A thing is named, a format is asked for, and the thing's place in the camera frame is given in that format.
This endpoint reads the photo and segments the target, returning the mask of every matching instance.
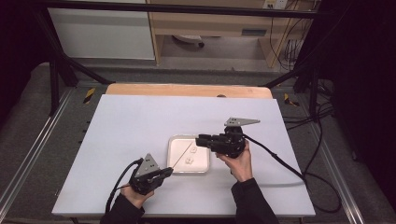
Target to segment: floor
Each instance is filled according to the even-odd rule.
[[[98,66],[94,61],[85,62],[92,70],[103,77],[118,82],[190,83],[258,86],[279,77],[284,68],[267,68],[265,58],[253,38],[206,37],[205,47],[198,48],[180,43],[171,36],[165,39],[163,61],[160,65],[152,62],[106,62]],[[71,223],[64,217],[51,213],[56,195],[63,182],[89,128],[89,121],[106,86],[93,82],[78,74],[81,80],[76,88],[61,86],[64,94],[70,94],[63,107],[62,115],[53,120],[50,112],[49,71],[46,65],[39,66],[32,74],[19,103],[12,109],[6,124],[0,130],[0,192],[8,193],[7,186],[13,177],[21,182],[14,189],[17,193],[8,199],[10,207],[2,207],[3,223]],[[307,94],[292,90],[294,80],[290,79],[273,88],[279,108],[285,117],[305,118]],[[331,83],[322,82],[331,89]],[[87,91],[95,88],[88,104],[83,104]],[[285,103],[285,93],[290,101]],[[324,105],[329,96],[319,96],[318,102]],[[35,142],[46,122],[56,122],[47,130],[49,135]],[[326,181],[336,184],[329,170],[325,148],[327,148],[347,185],[352,202],[344,202],[338,212],[327,213],[317,210],[315,217],[304,218],[305,223],[396,223],[396,215],[376,185],[364,164],[352,160],[352,152],[337,123],[337,117],[330,114],[321,120],[323,141],[320,153],[313,160],[310,172],[320,175]],[[295,124],[286,124],[287,128]],[[318,145],[318,124],[307,123],[289,130],[290,141],[297,161],[303,170],[309,163]],[[39,153],[32,153],[36,144]],[[23,160],[33,159],[34,163],[25,166],[28,175],[15,176]],[[336,194],[324,182],[308,178],[311,200],[319,208],[333,210],[337,207]],[[361,220],[352,220],[348,215],[348,204],[354,203]],[[98,223],[98,217],[81,219],[83,222]],[[297,218],[280,218],[282,223],[299,223]],[[151,223],[159,220],[148,220]],[[187,223],[211,223],[213,220],[183,220]]]

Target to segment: person's right hand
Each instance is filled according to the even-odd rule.
[[[152,195],[154,195],[154,191],[151,191],[147,195],[141,195],[134,191],[133,188],[129,184],[123,185],[120,193],[125,196],[125,198],[132,203],[136,208],[140,209],[143,206],[143,203]]]
[[[225,162],[230,167],[231,173],[239,182],[245,182],[253,178],[253,171],[251,169],[251,154],[248,140],[245,140],[244,151],[235,159],[226,155],[216,153],[216,156]]]

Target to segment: white cabinet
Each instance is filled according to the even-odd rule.
[[[154,60],[147,12],[49,8],[49,14],[69,57]]]

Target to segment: white tray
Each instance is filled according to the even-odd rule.
[[[167,166],[174,174],[203,174],[209,170],[209,148],[195,145],[198,135],[175,135],[169,139]]]

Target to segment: black cable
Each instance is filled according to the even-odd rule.
[[[314,205],[315,208],[317,208],[318,210],[320,210],[320,211],[322,211],[322,212],[325,212],[325,213],[336,213],[336,212],[338,212],[338,211],[341,209],[341,206],[342,206],[342,200],[341,200],[341,197],[340,197],[340,194],[339,194],[338,190],[334,187],[334,185],[333,185],[332,183],[330,183],[329,181],[325,180],[325,179],[322,178],[321,176],[319,176],[319,175],[314,175],[314,174],[308,172],[309,167],[311,166],[311,164],[312,164],[314,158],[315,158],[315,157],[317,156],[317,154],[318,154],[318,151],[319,151],[319,149],[320,149],[320,145],[321,145],[321,142],[322,142],[322,139],[323,139],[323,128],[322,128],[320,119],[322,119],[322,118],[324,118],[324,117],[326,117],[326,116],[328,116],[329,114],[332,113],[332,106],[322,109],[323,106],[328,105],[329,103],[330,103],[330,102],[326,102],[326,103],[320,105],[320,106],[318,107],[318,112],[317,112],[317,115],[316,115],[315,117],[308,117],[308,118],[306,118],[306,119],[303,119],[304,122],[302,122],[301,124],[299,124],[299,125],[297,125],[297,126],[294,126],[293,128],[298,127],[298,126],[301,126],[301,125],[306,124],[306,123],[308,123],[308,122],[311,122],[311,121],[313,121],[313,120],[316,120],[316,121],[318,122],[319,131],[320,131],[319,140],[318,140],[318,145],[317,145],[317,147],[315,148],[314,154],[312,155],[310,161],[309,161],[308,164],[305,166],[305,169],[304,169],[304,171],[302,172],[302,176],[303,176],[304,179],[306,180],[306,176],[307,176],[307,175],[311,175],[311,176],[313,176],[313,177],[315,177],[315,178],[317,178],[317,179],[323,181],[323,182],[326,183],[330,188],[332,188],[332,190],[335,192],[335,195],[336,195],[337,200],[338,200],[338,204],[337,204],[337,207],[336,207],[335,209],[330,209],[330,210],[329,210],[329,209],[324,209],[324,208],[318,206],[318,205],[315,204],[315,203],[312,203],[312,204]]]
[[[285,7],[285,9],[288,9],[289,7],[291,7],[291,5],[293,5],[293,3],[294,3],[295,1],[296,1],[296,0],[291,1],[290,4],[289,4],[288,6]]]
[[[282,68],[284,68],[285,70],[288,70],[288,68],[285,68],[285,67],[284,67],[284,65],[286,66],[286,64],[283,64],[283,63],[279,60],[279,57],[277,56],[277,54],[276,54],[276,52],[275,52],[275,50],[274,50],[274,47],[273,47],[273,45],[272,45],[272,29],[273,29],[273,26],[274,26],[274,17],[271,18],[271,28],[270,28],[270,47],[271,47],[271,50],[272,50],[272,52],[275,54],[276,60],[279,62],[279,65],[280,65]]]
[[[129,164],[129,165],[125,168],[125,170],[122,172],[122,174],[121,174],[119,180],[117,180],[116,185],[114,186],[113,190],[111,190],[110,196],[109,196],[108,199],[107,199],[107,203],[106,203],[106,213],[108,213],[108,212],[110,211],[110,205],[111,205],[111,202],[113,202],[113,198],[114,198],[114,195],[116,194],[117,189],[123,188],[123,187],[118,188],[118,186],[119,186],[119,183],[121,182],[121,180],[123,179],[123,177],[125,176],[125,174],[126,174],[126,173],[128,172],[128,170],[131,168],[131,166],[133,166],[133,165],[135,165],[135,164],[141,164],[142,162],[143,162],[143,158],[140,158],[140,159],[137,160],[137,161],[133,161],[133,162],[132,162],[131,164]]]
[[[350,0],[349,1],[349,5],[346,7],[346,9],[342,12],[340,18],[338,19],[338,21],[335,23],[335,25],[330,29],[330,31],[319,40],[319,42],[316,44],[316,46],[310,50],[310,52],[300,61],[300,64],[303,64],[306,62],[307,59],[309,59],[310,57],[312,57],[313,54],[316,53],[316,51],[318,51],[320,49],[320,47],[323,45],[323,43],[329,38],[329,36],[331,36],[333,34],[333,32],[335,31],[335,29],[338,27],[338,24],[341,22],[341,20],[345,17],[345,15],[347,14],[347,12],[349,11],[349,9],[352,7],[353,2],[355,0]]]
[[[337,207],[334,208],[334,209],[331,209],[331,210],[324,209],[324,208],[318,206],[317,204],[312,203],[314,205],[314,207],[316,207],[318,210],[320,210],[322,212],[325,212],[325,213],[337,213],[341,209],[341,206],[342,206],[342,203],[341,203],[342,200],[341,200],[340,193],[338,193],[338,190],[332,185],[332,183],[330,183],[329,181],[325,180],[324,178],[322,178],[319,175],[314,175],[314,174],[308,173],[308,172],[305,173],[305,176],[307,176],[307,175],[311,175],[311,176],[323,181],[324,183],[326,183],[330,188],[332,188],[332,190],[334,191],[334,193],[335,193],[335,195],[337,197],[337,200],[338,200]]]
[[[298,177],[300,177],[304,183],[306,184],[306,180],[304,178],[304,176],[302,174],[300,174],[298,171],[296,171],[294,168],[292,168],[291,166],[289,166],[287,163],[285,163],[284,161],[282,161],[282,159],[280,159],[274,152],[272,152],[268,147],[266,147],[265,145],[261,144],[260,142],[254,140],[253,138],[243,134],[243,136],[250,140],[251,142],[255,143],[256,145],[264,148],[277,162],[279,162],[280,164],[282,164],[284,167],[286,167],[288,170],[292,171],[295,175],[297,175]]]
[[[292,48],[292,50],[290,51],[290,55],[291,54],[293,54],[293,59],[297,59],[297,50],[299,49],[299,47],[301,46],[301,44],[303,43],[303,40],[304,40],[304,38],[305,38],[305,34],[306,34],[306,32],[307,32],[307,28],[308,28],[308,24],[310,24],[311,23],[311,20],[303,20],[303,19],[299,19],[297,22],[295,22],[294,23],[294,25],[289,29],[289,31],[288,31],[288,33],[287,33],[287,35],[286,35],[286,37],[287,36],[289,36],[290,35],[290,33],[291,33],[291,31],[294,29],[294,27],[299,23],[299,22],[301,22],[301,25],[302,25],[302,35],[301,35],[301,37],[300,37],[300,40],[297,42],[297,41],[295,41],[294,42],[294,48]]]
[[[318,108],[318,113],[320,113],[320,109],[321,109],[324,105],[326,105],[326,104],[320,105],[320,107]],[[320,118],[318,118],[317,121],[318,121],[319,132],[320,132],[320,134],[319,134],[319,140],[318,140],[318,146],[317,146],[317,148],[315,148],[315,151],[314,151],[313,156],[311,157],[311,160],[310,160],[309,163],[305,166],[305,169],[304,169],[304,171],[303,171],[303,176],[305,176],[305,174],[308,172],[308,169],[309,169],[309,167],[311,166],[312,162],[314,161],[314,158],[317,156],[317,154],[318,154],[318,152],[319,152],[319,149],[320,149],[321,141],[322,141],[322,138],[323,138],[323,128],[322,128],[322,125],[321,125],[321,122],[320,122]]]
[[[297,6],[297,4],[298,4],[298,1],[299,1],[299,0],[294,0],[294,1],[292,1],[286,8],[290,7],[292,4],[294,4],[294,2],[295,2],[295,5],[294,5],[294,8],[295,8],[295,7]],[[302,20],[302,19],[297,20],[297,22],[295,22],[295,23],[291,26],[291,28],[289,29],[288,33],[286,34],[285,39],[289,36],[289,34],[291,33],[291,31],[294,29],[294,27],[297,25],[297,23],[299,23],[301,20]],[[287,66],[288,66],[289,69],[287,69],[287,70],[291,71],[290,57],[291,57],[291,53],[292,53],[292,48],[291,48],[291,51],[289,51],[289,47],[290,47],[290,41],[288,41],[288,44],[287,44],[286,49],[285,49],[285,51],[284,51],[284,59],[285,59],[285,61],[288,61]]]

